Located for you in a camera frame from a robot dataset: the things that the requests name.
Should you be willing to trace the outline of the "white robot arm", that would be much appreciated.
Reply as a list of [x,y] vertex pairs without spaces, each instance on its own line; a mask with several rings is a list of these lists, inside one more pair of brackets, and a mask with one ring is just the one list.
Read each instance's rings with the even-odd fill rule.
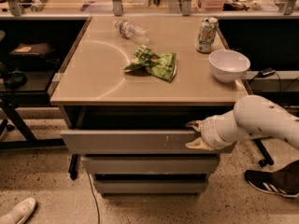
[[222,115],[187,123],[201,134],[186,143],[191,149],[219,150],[238,141],[274,137],[299,149],[299,118],[259,95],[248,95],[235,102]]

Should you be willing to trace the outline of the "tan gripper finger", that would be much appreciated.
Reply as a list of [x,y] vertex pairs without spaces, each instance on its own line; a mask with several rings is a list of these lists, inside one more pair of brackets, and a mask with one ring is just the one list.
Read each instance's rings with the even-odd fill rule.
[[185,147],[190,149],[201,149],[201,150],[208,150],[208,151],[213,150],[213,147],[205,143],[201,137],[186,143]]
[[193,128],[194,130],[200,133],[202,131],[202,123],[203,121],[201,120],[192,120],[186,124],[186,127]]

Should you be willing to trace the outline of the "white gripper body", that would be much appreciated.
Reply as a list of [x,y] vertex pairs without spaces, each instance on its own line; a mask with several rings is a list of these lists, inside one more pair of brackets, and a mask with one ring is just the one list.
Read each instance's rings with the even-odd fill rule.
[[201,138],[210,149],[223,149],[246,137],[247,132],[236,123],[232,111],[208,117],[202,122]]

